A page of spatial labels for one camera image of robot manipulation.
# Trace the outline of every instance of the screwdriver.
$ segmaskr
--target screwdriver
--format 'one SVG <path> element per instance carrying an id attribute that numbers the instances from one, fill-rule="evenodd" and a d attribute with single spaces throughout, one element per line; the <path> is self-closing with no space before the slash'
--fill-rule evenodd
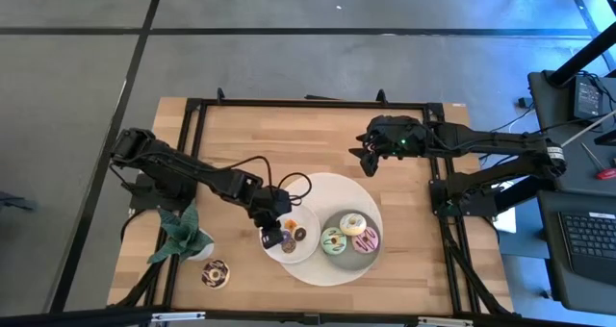
<path id="1" fill-rule="evenodd" d="M 603 167 L 603 165 L 601 164 L 599 159 L 597 159 L 595 154 L 593 154 L 593 152 L 591 152 L 590 149 L 588 149 L 586 144 L 582 143 L 581 146 L 584 148 L 586 153 L 588 153 L 588 155 L 590 155 L 590 157 L 593 159 L 595 164 L 597 164 L 597 167 L 600 170 L 599 173 L 597 173 L 597 175 L 595 176 L 595 178 L 597 178 L 599 180 L 608 180 L 608 179 L 616 178 L 616 168 L 605 168 L 605 167 Z"/>

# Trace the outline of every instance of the black keyboard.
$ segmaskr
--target black keyboard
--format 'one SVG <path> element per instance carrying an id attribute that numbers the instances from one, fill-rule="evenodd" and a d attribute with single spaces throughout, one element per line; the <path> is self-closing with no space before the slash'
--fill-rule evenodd
<path id="1" fill-rule="evenodd" d="M 572 270 L 616 286 L 616 215 L 560 213 Z"/>

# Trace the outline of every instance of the wooden table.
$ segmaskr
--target wooden table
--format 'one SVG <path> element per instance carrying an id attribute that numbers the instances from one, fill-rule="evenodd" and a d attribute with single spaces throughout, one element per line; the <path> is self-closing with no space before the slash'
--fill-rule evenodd
<path id="1" fill-rule="evenodd" d="M 184 98 L 161 99 L 152 129 L 169 145 L 178 141 L 185 104 Z M 444 107 L 447 121 L 469 124 L 464 105 L 445 104 Z M 199 154 L 201 161 L 223 166 L 263 155 L 272 164 L 275 184 L 293 171 L 345 175 L 370 193 L 381 212 L 387 237 L 379 261 L 362 278 L 336 287 L 310 286 L 295 279 L 261 250 L 258 231 L 245 210 L 222 202 L 207 187 L 199 185 L 196 200 L 200 226 L 216 241 L 213 258 L 225 260 L 232 276 L 225 288 L 212 290 L 200 281 L 205 263 L 180 264 L 172 307 L 451 314 L 443 244 L 429 202 L 427 182 L 431 179 L 431 171 L 428 160 L 381 160 L 377 174 L 368 178 L 358 159 L 347 152 L 348 148 L 359 144 L 354 138 L 365 131 L 370 120 L 384 113 L 422 118 L 420 112 L 403 110 L 208 107 Z M 194 125 L 189 133 L 189 149 L 193 128 Z M 472 155 L 455 159 L 454 165 L 456 171 L 478 169 L 478 161 Z M 263 163 L 247 163 L 241 168 L 267 177 Z M 467 217 L 466 225 L 476 272 L 500 303 L 511 310 L 494 230 L 480 218 Z M 109 303 L 123 298 L 147 269 L 146 260 L 154 251 L 158 229 L 158 214 L 146 212 L 126 230 Z M 155 303 L 162 302 L 166 277 L 167 264 L 159 279 Z M 468 311 L 468 294 L 459 268 L 457 277 L 463 307 Z"/>

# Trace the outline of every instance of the artificial plant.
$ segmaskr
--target artificial plant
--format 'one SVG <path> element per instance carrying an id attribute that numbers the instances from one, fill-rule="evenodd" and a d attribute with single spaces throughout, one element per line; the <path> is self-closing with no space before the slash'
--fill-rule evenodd
<path id="1" fill-rule="evenodd" d="M 147 259 L 149 264 L 160 262 L 174 254 L 180 255 L 180 262 L 183 262 L 188 257 L 201 252 L 206 245 L 214 242 L 199 230 L 199 213 L 194 200 L 182 216 L 160 208 L 158 214 L 161 217 L 161 227 L 167 232 L 168 238 L 163 247 Z"/>

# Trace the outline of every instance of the pink frosted donut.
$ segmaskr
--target pink frosted donut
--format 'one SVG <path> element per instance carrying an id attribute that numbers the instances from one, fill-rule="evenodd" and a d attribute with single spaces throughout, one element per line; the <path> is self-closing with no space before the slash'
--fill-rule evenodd
<path id="1" fill-rule="evenodd" d="M 378 234 L 369 226 L 359 236 L 352 237 L 351 241 L 355 251 L 361 254 L 370 254 L 378 247 Z"/>

